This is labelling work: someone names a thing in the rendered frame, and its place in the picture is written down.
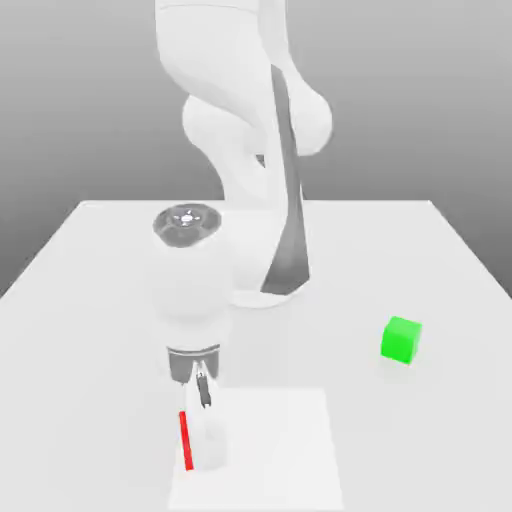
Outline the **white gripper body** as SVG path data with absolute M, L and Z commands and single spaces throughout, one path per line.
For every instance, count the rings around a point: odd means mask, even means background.
M 211 471 L 227 461 L 227 427 L 223 394 L 216 384 L 209 390 L 211 404 L 202 406 L 195 382 L 186 386 L 185 410 L 194 469 Z

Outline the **small red cube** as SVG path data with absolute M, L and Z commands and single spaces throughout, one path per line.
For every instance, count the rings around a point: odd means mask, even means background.
M 186 411 L 181 410 L 179 412 L 179 425 L 180 435 L 183 449 L 184 465 L 186 471 L 192 471 L 194 469 L 192 450 L 190 445 L 190 437 L 187 424 Z

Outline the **small green cube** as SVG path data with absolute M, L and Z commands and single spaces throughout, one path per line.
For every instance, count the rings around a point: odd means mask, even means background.
M 383 331 L 381 355 L 409 365 L 417 353 L 421 332 L 421 323 L 393 316 Z

